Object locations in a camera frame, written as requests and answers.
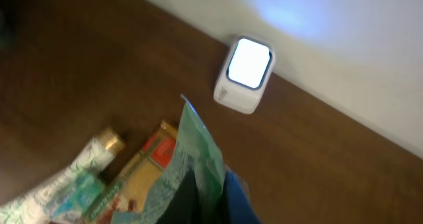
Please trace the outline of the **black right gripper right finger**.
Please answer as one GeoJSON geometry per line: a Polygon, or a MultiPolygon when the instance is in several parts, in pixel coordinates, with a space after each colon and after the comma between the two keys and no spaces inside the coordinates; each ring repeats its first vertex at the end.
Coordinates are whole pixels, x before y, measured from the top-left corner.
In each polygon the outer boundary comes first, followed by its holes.
{"type": "Polygon", "coordinates": [[[237,175],[225,174],[222,197],[217,206],[217,222],[221,224],[262,224],[250,205],[237,175]]]}

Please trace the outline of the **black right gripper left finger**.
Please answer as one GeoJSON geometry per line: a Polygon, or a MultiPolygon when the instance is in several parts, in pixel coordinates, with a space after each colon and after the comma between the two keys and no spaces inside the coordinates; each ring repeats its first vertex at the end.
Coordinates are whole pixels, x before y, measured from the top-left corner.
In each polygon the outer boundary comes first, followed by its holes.
{"type": "Polygon", "coordinates": [[[198,189],[193,170],[189,170],[173,199],[156,224],[197,224],[201,223],[198,189]]]}

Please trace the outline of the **orange spaghetti packet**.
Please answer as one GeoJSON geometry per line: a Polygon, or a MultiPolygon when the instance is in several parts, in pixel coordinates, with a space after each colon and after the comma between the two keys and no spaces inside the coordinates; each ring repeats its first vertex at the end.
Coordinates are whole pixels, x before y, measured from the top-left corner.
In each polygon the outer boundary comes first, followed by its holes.
{"type": "Polygon", "coordinates": [[[147,194],[170,163],[178,130],[166,121],[120,171],[86,212],[83,223],[110,224],[116,212],[139,214],[147,194]]]}

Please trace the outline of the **mint green wipes pack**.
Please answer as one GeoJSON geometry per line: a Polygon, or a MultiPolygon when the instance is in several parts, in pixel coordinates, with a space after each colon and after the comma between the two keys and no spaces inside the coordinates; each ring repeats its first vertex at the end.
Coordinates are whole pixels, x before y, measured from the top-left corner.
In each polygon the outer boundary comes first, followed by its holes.
{"type": "Polygon", "coordinates": [[[170,164],[147,193],[141,213],[116,211],[113,223],[215,223],[225,164],[197,111],[184,96],[170,164]]]}

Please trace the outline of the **small teal tissue pack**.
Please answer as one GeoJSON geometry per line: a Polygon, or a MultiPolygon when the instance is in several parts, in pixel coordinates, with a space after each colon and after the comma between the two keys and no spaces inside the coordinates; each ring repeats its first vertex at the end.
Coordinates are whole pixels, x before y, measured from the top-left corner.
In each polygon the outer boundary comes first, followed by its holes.
{"type": "Polygon", "coordinates": [[[105,184],[96,175],[82,172],[48,202],[44,211],[57,223],[76,223],[104,189],[105,184]]]}

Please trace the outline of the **white cream tube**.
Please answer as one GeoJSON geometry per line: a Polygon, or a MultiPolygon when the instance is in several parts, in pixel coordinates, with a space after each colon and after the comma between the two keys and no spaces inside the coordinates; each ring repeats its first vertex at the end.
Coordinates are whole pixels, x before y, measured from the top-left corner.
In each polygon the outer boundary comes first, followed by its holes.
{"type": "Polygon", "coordinates": [[[73,162],[27,193],[1,206],[2,223],[48,223],[48,202],[82,172],[98,175],[125,148],[122,138],[107,128],[92,137],[73,162]]]}

